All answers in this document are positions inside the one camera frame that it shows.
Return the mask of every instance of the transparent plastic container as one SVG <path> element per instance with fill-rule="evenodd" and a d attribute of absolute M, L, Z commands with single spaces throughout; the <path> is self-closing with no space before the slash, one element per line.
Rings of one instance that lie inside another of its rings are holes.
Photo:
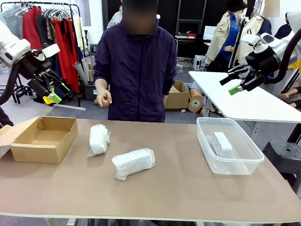
<path fill-rule="evenodd" d="M 213 173 L 250 175 L 264 155 L 245 131 L 232 119 L 198 118 L 198 141 Z M 223 132 L 232 145 L 232 158 L 216 155 L 211 145 L 214 132 Z"/>

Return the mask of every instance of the navy jacket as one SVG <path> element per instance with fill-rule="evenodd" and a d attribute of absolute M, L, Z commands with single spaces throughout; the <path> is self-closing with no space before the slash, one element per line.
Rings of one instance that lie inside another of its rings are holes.
<path fill-rule="evenodd" d="M 279 28 L 277 34 L 275 35 L 275 38 L 277 39 L 285 38 L 289 36 L 291 32 L 292 32 L 292 28 L 290 27 L 290 25 L 285 24 Z"/>
<path fill-rule="evenodd" d="M 262 25 L 258 31 L 258 34 L 268 33 L 272 35 L 272 24 L 270 20 L 267 20 L 266 18 L 263 18 Z"/>
<path fill-rule="evenodd" d="M 109 120 L 164 122 L 163 97 L 174 84 L 177 63 L 171 34 L 157 27 L 154 35 L 130 35 L 121 22 L 103 33 L 95 63 L 94 82 L 111 85 Z"/>

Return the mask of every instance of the red garment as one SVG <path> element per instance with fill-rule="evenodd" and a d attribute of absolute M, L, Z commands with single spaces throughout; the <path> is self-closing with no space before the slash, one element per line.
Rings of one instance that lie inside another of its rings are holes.
<path fill-rule="evenodd" d="M 78 57 L 71 21 L 58 21 L 57 19 L 53 19 L 53 23 L 55 26 L 56 43 L 60 48 L 58 58 L 62 77 L 67 84 L 71 85 L 71 89 L 74 92 L 78 92 L 78 73 L 73 67 L 75 62 L 78 61 Z"/>
<path fill-rule="evenodd" d="M 23 38 L 30 42 L 31 49 L 42 49 L 41 39 L 38 33 L 36 17 L 41 14 L 39 7 L 32 9 L 23 15 Z"/>

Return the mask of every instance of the bubble wrap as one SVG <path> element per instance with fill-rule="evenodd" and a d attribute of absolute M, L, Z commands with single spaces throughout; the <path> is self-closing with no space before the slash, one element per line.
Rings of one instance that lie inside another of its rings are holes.
<path fill-rule="evenodd" d="M 88 157 L 107 152 L 110 134 L 104 125 L 92 126 L 90 130 L 90 150 Z"/>
<path fill-rule="evenodd" d="M 115 177 L 125 180 L 127 176 L 133 173 L 152 168 L 155 165 L 155 155 L 153 150 L 142 148 L 117 155 L 112 158 L 112 162 L 116 167 Z"/>

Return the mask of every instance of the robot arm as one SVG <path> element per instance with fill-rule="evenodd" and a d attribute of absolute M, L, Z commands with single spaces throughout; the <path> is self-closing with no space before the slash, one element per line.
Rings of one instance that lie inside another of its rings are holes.
<path fill-rule="evenodd" d="M 29 80 L 28 86 L 40 97 L 48 97 L 55 103 L 61 99 L 51 90 L 57 86 L 63 93 L 70 90 L 65 87 L 62 79 L 50 69 L 48 57 L 60 51 L 57 44 L 42 50 L 31 50 L 26 39 L 19 40 L 0 21 L 0 60 L 11 68 L 8 83 L 4 93 L 0 96 L 0 105 L 11 96 L 18 74 Z"/>
<path fill-rule="evenodd" d="M 301 59 L 301 11 L 288 13 L 293 29 L 292 33 L 281 40 L 264 33 L 261 36 L 247 34 L 242 41 L 254 46 L 254 52 L 246 57 L 248 65 L 238 65 L 228 71 L 228 77 L 221 81 L 224 85 L 230 80 L 241 79 L 242 82 L 229 90 L 234 95 L 243 90 L 251 91 L 263 83 L 278 83 L 290 64 Z M 270 75 L 279 70 L 276 78 Z"/>

